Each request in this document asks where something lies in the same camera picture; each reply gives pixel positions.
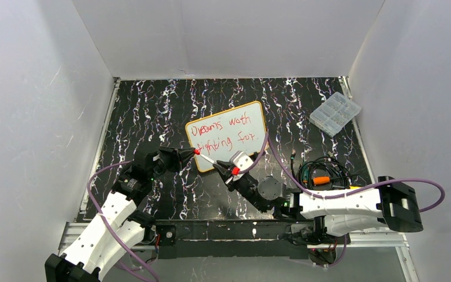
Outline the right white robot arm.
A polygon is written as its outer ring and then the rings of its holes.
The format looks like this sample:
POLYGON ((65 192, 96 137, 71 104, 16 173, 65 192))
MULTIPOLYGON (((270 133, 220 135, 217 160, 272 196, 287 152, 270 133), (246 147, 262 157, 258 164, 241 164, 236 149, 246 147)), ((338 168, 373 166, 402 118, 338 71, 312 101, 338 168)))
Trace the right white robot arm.
POLYGON ((393 182, 357 189, 322 190, 310 194, 289 189, 272 176, 256 180, 219 161, 214 165, 230 191, 237 191, 258 211, 282 221, 312 220, 312 235, 341 237, 356 230, 387 227, 402 233, 423 231, 414 188, 393 182))

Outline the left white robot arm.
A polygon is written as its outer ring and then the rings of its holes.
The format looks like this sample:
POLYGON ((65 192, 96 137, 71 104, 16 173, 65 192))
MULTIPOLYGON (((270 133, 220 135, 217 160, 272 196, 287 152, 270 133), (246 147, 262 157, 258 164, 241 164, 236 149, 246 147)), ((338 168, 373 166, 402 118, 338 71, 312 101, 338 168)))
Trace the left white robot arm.
POLYGON ((125 255, 136 254, 132 247, 143 241, 146 230, 155 219, 138 208, 148 196, 153 182, 166 172, 178 173, 199 150, 160 147, 133 160, 112 164, 99 170, 121 168, 103 204, 93 197, 91 185, 87 192, 97 210, 95 217, 77 239, 61 254, 52 254, 45 262, 47 281, 102 281, 125 255))

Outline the yellow framed whiteboard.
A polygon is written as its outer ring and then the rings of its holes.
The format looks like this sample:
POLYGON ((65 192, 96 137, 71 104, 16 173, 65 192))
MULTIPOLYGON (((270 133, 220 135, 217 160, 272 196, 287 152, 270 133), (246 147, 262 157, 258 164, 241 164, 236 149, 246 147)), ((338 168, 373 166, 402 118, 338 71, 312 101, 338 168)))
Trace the yellow framed whiteboard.
POLYGON ((263 108, 261 102, 253 101, 188 122, 184 128, 189 144, 200 151, 194 158, 198 171, 213 170, 203 156, 229 160, 239 150, 249 155, 258 152, 267 132, 263 108))

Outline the red white marker pen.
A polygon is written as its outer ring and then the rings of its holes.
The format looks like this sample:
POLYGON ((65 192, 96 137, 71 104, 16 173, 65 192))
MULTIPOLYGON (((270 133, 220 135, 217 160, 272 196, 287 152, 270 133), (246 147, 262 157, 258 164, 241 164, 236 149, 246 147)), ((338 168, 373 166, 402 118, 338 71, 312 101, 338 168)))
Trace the red white marker pen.
POLYGON ((208 156, 202 155, 201 150, 199 149, 194 149, 194 154, 196 156, 201 156, 205 161, 212 164, 212 167, 215 168, 221 176, 230 177, 240 174, 240 169, 229 161, 213 160, 208 156))

